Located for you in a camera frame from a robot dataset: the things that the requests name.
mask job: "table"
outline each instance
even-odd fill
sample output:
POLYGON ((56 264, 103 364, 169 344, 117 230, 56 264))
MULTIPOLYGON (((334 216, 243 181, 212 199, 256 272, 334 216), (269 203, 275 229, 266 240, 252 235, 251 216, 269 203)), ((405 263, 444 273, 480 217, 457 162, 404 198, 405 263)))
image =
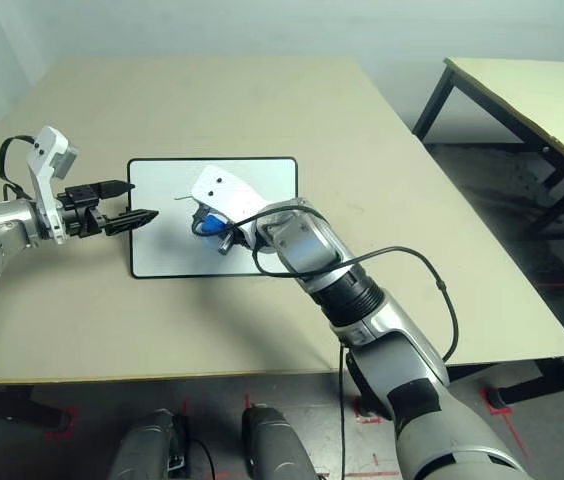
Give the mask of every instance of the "table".
MULTIPOLYGON (((44 124, 80 149, 57 191, 124 179, 134 157, 293 156, 300 194, 353 252, 408 245, 438 268, 460 321, 451 364, 564 356, 562 326, 350 59, 69 60, 0 122, 0 142, 44 124)), ((11 148, 9 173, 25 182, 26 146, 11 148)), ((126 201, 101 205, 116 214, 126 201)), ((125 237, 47 243, 3 275, 0 384, 337 368, 328 322, 293 281, 136 280, 125 237)), ((444 351, 448 314, 428 272, 402 255, 366 268, 444 351)))
MULTIPOLYGON (((547 188, 564 179, 564 62, 447 58, 442 74, 413 133, 424 139, 453 88, 500 121, 555 171, 547 188)), ((564 239, 564 232, 541 233, 564 214, 564 196, 526 232, 534 238, 564 239)))

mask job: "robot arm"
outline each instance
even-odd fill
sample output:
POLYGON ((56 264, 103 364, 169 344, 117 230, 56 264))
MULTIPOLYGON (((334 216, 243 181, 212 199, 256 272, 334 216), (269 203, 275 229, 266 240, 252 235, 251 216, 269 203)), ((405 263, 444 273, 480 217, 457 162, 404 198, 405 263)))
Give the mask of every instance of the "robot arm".
POLYGON ((117 180, 69 187, 55 198, 50 181, 64 178, 76 155, 66 137, 52 127, 44 127, 35 138, 28 165, 36 198, 30 199, 18 186, 14 191, 21 192, 20 198, 0 203, 0 276, 11 258, 38 247, 43 240, 62 245, 71 236, 82 238, 103 230, 113 235, 138 228, 157 215, 150 210, 126 212, 113 219, 101 214, 97 209, 100 199, 133 188, 117 180))
MULTIPOLYGON (((361 393, 393 420, 405 480, 529 478, 488 425, 450 394, 438 353, 360 265, 314 273, 353 256, 324 219, 293 209, 310 206, 306 200, 269 204, 217 167, 204 170, 192 196, 200 204, 194 232, 198 224, 207 224, 202 213, 237 224, 241 238, 233 232, 233 241, 251 249, 264 245, 262 251, 275 252, 290 272, 299 274, 297 282, 349 348, 347 366, 361 393), (240 223, 279 207, 288 210, 240 223)), ((227 235, 231 230, 217 231, 227 235)))

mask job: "white board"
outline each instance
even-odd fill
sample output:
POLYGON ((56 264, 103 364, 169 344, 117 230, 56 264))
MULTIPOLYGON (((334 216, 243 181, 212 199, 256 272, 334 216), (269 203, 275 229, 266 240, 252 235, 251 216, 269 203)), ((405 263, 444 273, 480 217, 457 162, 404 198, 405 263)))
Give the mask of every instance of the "white board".
MULTIPOLYGON (((251 251, 236 245, 228 255, 217 252, 219 239, 191 233, 198 204, 191 187, 207 165, 239 176, 271 202, 297 196, 297 165, 293 158, 133 159, 127 166, 132 209, 158 210, 148 225, 131 234, 131 273, 136 278, 253 275, 258 271, 251 251)), ((261 254, 262 266, 286 271, 275 255, 261 254)))

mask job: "wire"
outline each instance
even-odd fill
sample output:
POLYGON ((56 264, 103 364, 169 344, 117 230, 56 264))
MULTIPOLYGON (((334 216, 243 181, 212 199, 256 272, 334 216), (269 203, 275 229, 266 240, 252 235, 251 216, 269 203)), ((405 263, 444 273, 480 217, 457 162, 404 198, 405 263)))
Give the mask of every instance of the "wire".
POLYGON ((30 135, 16 135, 15 137, 9 137, 2 145, 0 145, 0 179, 4 180, 6 183, 2 186, 2 196, 4 200, 9 199, 8 190, 11 190, 15 193, 15 198, 26 198, 27 200, 31 200, 31 196, 24 191, 24 189, 9 179, 6 175, 5 165, 6 165, 6 152, 9 149, 9 145, 13 140, 22 140, 24 142, 30 143, 31 145, 35 144, 35 139, 30 135))
POLYGON ((226 227, 221 228, 220 230, 214 230, 212 232, 200 232, 197 230, 198 226, 194 223, 191 231, 193 235, 197 235, 198 237, 214 237, 216 235, 222 235, 223 233, 227 233, 230 232, 231 230, 235 230, 241 227, 242 225, 246 225, 247 223, 257 220, 258 218, 268 217, 269 215, 273 215, 275 213, 288 212, 288 211, 307 212, 313 215, 314 217, 318 217, 326 222, 326 218, 324 218, 322 214, 320 214, 320 212, 314 210, 311 207, 307 207, 306 205, 285 205, 283 207, 275 207, 269 210, 264 210, 248 218, 245 218, 244 220, 240 220, 237 223, 231 223, 226 227))
POLYGON ((369 260, 370 258, 377 257, 379 255, 384 255, 385 253, 390 253, 390 252, 408 253, 409 255, 413 255, 414 257, 417 257, 420 261, 422 261, 422 263, 424 263, 424 265, 429 270, 429 272, 431 272, 431 275, 433 275, 433 278, 435 279, 435 285, 437 286, 438 290, 440 290, 440 293, 442 293, 442 297, 444 298, 444 302, 446 303, 446 307, 449 310, 449 315, 451 317, 451 328, 452 328, 451 345, 449 346, 449 349, 442 357, 442 360, 446 362, 449 358, 451 358, 451 355, 453 355, 453 353, 455 352, 460 337, 460 327, 458 325, 458 318, 455 313, 455 308, 453 307, 453 302, 451 301, 451 297, 447 292, 446 283, 444 283, 444 280, 442 280, 442 277, 435 269, 433 264, 429 261, 429 259, 426 258, 422 253, 418 252, 417 250, 413 250, 412 248, 408 248, 408 247, 400 247, 400 246, 385 247, 385 248, 380 248, 379 250, 374 250, 372 252, 366 253, 364 255, 360 255, 359 257, 352 258, 351 260, 346 260, 344 262, 339 262, 333 265, 329 265, 328 267, 320 268, 318 270, 310 270, 307 272, 276 273, 276 272, 269 272, 268 270, 264 270, 264 268, 262 268, 262 265, 260 265, 260 262, 258 260, 258 253, 261 248, 262 248, 261 244, 256 244, 251 255, 253 257, 255 267, 263 275, 267 275, 269 277, 275 277, 275 278, 303 278, 303 277, 312 277, 315 275, 322 275, 325 273, 332 272, 334 270, 338 270, 343 267, 356 265, 360 262, 364 262, 365 260, 369 260))
POLYGON ((202 450, 204 450, 204 454, 206 455, 206 458, 209 461, 209 467, 211 468, 211 480, 215 480, 215 465, 213 464, 213 458, 211 457, 211 452, 209 452, 209 449, 206 448, 206 445, 204 445, 204 443, 202 443, 202 441, 198 440, 197 438, 192 438, 191 443, 197 443, 198 445, 200 445, 200 447, 202 447, 202 450))
POLYGON ((340 442, 342 447, 342 465, 340 479, 345 477, 346 442, 344 440, 344 345, 340 345, 340 367, 338 369, 338 391, 340 397, 340 442))

